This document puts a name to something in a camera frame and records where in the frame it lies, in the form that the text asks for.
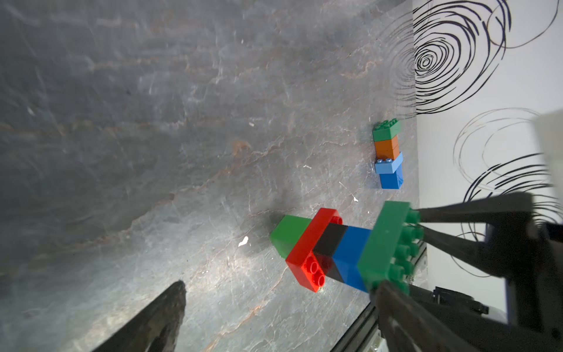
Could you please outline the small blue lego brick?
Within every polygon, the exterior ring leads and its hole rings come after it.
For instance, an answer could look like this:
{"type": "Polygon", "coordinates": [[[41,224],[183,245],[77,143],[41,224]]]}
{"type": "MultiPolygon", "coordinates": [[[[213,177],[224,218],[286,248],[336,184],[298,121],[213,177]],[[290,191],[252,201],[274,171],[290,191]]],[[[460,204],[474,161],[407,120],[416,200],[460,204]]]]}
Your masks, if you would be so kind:
{"type": "Polygon", "coordinates": [[[333,261],[343,282],[363,292],[367,292],[367,289],[358,269],[358,264],[370,233],[371,230],[369,229],[348,227],[333,255],[333,261]]]}

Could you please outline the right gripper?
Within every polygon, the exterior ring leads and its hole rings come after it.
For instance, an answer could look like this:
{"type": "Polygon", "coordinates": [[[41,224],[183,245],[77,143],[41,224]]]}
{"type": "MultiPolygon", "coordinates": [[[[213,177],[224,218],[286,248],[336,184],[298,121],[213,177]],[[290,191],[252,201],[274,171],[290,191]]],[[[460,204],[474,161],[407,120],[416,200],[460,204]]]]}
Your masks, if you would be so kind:
{"type": "Polygon", "coordinates": [[[421,222],[486,222],[486,241],[470,241],[422,226],[427,244],[494,277],[506,279],[513,325],[562,333],[562,225],[532,220],[533,196],[503,194],[419,209],[421,222]]]}

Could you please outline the red long lego brick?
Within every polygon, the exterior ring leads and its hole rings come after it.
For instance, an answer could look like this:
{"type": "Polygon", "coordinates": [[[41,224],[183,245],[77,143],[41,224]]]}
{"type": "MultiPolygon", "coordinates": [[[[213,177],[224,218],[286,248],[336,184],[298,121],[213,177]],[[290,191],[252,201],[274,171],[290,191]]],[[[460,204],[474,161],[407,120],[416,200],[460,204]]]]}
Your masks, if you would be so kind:
{"type": "Polygon", "coordinates": [[[299,284],[315,293],[324,286],[325,274],[313,250],[329,224],[343,220],[337,210],[321,208],[285,260],[299,284]]]}

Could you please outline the blue square lego brick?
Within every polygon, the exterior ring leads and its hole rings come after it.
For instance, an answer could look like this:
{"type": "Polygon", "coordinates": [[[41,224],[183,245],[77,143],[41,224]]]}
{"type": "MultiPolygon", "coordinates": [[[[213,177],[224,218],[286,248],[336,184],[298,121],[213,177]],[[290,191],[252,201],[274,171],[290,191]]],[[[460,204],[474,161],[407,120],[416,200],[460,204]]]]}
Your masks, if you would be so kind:
{"type": "Polygon", "coordinates": [[[403,167],[399,166],[392,174],[379,174],[382,189],[401,189],[403,185],[403,167]]]}

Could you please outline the dark green long lego brick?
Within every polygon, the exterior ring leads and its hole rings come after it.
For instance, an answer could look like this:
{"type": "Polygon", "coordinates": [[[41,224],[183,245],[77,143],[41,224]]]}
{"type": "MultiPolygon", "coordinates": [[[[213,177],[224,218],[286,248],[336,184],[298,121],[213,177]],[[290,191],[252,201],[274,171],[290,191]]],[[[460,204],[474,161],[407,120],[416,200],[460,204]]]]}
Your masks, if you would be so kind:
{"type": "Polygon", "coordinates": [[[383,120],[374,125],[372,129],[373,141],[382,142],[393,139],[401,132],[401,128],[401,122],[396,118],[383,120]]]}

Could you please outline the light blue long lego brick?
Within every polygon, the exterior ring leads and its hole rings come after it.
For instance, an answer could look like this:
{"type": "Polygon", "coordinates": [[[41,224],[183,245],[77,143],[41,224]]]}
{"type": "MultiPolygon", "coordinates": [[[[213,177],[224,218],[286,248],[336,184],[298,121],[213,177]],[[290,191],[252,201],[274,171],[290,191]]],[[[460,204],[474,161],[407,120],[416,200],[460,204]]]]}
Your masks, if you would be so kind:
{"type": "Polygon", "coordinates": [[[399,153],[396,159],[377,159],[375,161],[375,172],[379,175],[395,173],[403,163],[403,153],[399,153]]]}

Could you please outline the small orange lego brick front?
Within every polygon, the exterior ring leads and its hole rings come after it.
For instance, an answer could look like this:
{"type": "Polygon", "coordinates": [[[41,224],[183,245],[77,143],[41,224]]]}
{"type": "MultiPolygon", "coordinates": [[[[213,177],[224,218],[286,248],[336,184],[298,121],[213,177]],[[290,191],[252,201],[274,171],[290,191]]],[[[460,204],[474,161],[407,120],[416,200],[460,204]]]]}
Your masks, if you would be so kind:
{"type": "Polygon", "coordinates": [[[394,136],[392,139],[374,142],[374,145],[378,160],[391,159],[394,161],[400,155],[397,136],[394,136]]]}

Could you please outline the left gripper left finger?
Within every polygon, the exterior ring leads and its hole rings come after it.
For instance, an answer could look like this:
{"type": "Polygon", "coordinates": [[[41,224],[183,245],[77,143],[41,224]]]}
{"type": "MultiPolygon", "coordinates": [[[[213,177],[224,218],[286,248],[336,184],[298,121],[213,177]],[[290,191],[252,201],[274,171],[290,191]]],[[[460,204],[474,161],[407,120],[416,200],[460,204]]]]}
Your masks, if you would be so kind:
{"type": "Polygon", "coordinates": [[[171,284],[96,351],[174,351],[186,310],[186,285],[171,284]]]}

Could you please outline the small green lego brick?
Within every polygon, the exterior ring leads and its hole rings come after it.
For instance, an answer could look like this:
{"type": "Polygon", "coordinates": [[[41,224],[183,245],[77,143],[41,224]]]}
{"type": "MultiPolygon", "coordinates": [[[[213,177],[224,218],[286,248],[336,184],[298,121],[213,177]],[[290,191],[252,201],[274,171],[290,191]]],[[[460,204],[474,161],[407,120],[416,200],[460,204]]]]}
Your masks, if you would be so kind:
{"type": "Polygon", "coordinates": [[[286,259],[293,247],[309,226],[311,220],[299,216],[285,215],[270,234],[271,243],[278,254],[286,259]]]}

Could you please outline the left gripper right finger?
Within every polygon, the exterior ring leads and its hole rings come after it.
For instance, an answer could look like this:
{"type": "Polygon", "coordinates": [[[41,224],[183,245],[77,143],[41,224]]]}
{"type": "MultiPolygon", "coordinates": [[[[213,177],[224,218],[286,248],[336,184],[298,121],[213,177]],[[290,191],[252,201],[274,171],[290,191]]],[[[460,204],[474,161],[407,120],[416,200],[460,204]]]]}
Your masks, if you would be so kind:
{"type": "Polygon", "coordinates": [[[476,351],[389,281],[371,291],[371,302],[390,351],[476,351]]]}

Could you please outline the small black lego brick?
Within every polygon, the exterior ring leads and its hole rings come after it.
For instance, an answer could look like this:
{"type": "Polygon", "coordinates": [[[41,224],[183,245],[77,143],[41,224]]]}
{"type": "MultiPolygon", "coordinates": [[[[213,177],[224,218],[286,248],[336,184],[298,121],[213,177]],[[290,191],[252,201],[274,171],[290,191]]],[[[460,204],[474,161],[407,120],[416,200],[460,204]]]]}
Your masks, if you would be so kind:
{"type": "Polygon", "coordinates": [[[323,273],[327,277],[341,283],[344,283],[345,281],[334,262],[333,256],[335,255],[347,229],[348,226],[343,224],[329,223],[313,249],[313,253],[319,262],[323,273]]]}

